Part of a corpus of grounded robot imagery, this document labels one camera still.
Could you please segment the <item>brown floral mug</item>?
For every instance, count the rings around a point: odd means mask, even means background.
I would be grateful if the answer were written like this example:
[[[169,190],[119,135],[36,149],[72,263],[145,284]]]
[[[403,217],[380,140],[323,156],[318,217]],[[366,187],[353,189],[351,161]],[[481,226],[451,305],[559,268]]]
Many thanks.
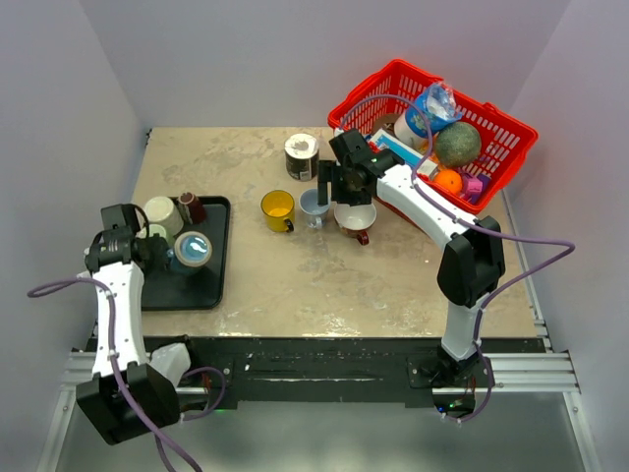
[[[337,204],[334,209],[334,219],[341,232],[356,239],[362,246],[370,242],[368,231],[376,218],[377,210],[373,204],[360,206]]]

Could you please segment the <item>pale blue mug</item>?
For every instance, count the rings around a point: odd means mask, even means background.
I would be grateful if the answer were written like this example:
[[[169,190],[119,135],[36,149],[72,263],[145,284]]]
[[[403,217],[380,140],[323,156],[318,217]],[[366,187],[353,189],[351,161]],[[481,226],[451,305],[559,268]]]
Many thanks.
[[[330,202],[325,205],[318,203],[317,189],[306,190],[299,198],[299,206],[305,215],[306,224],[311,229],[321,229],[327,220]]]

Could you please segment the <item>yellow mug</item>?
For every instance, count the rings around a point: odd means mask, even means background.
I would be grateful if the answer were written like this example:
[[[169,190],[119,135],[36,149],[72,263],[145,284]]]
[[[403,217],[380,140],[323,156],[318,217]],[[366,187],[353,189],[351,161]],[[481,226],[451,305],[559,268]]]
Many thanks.
[[[295,201],[286,191],[268,192],[260,202],[266,226],[278,233],[291,233],[295,223]]]

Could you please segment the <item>teal rimmed mug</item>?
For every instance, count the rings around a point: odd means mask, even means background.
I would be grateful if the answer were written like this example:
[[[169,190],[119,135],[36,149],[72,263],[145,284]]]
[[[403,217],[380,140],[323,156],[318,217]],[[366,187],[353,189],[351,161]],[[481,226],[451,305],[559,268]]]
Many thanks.
[[[175,273],[192,275],[209,262],[213,248],[209,239],[198,231],[180,234],[167,252],[167,268]]]

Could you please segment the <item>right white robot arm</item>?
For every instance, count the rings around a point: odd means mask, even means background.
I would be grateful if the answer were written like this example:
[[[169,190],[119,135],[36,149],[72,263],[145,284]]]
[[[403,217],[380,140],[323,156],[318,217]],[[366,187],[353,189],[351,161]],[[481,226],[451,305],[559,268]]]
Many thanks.
[[[366,239],[372,200],[389,205],[423,230],[441,251],[437,285],[448,301],[446,329],[437,363],[440,379],[458,386],[473,373],[481,344],[478,311],[505,272],[500,226],[476,220],[421,180],[393,150],[373,150],[356,129],[329,142],[334,160],[318,165],[317,200],[336,204],[340,226]]]

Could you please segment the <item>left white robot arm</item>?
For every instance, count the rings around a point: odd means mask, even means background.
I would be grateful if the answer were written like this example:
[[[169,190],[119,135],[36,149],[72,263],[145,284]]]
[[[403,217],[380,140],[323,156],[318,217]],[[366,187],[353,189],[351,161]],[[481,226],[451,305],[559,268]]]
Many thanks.
[[[100,214],[103,230],[85,255],[97,296],[96,357],[91,379],[77,387],[77,400],[102,438],[113,445],[150,431],[122,393],[123,387],[143,415],[163,428],[180,418],[177,385],[196,384],[203,361],[189,352],[184,341],[153,352],[145,349],[143,270],[153,263],[151,250],[157,239],[138,236],[140,221],[147,220],[138,206],[107,206]]]

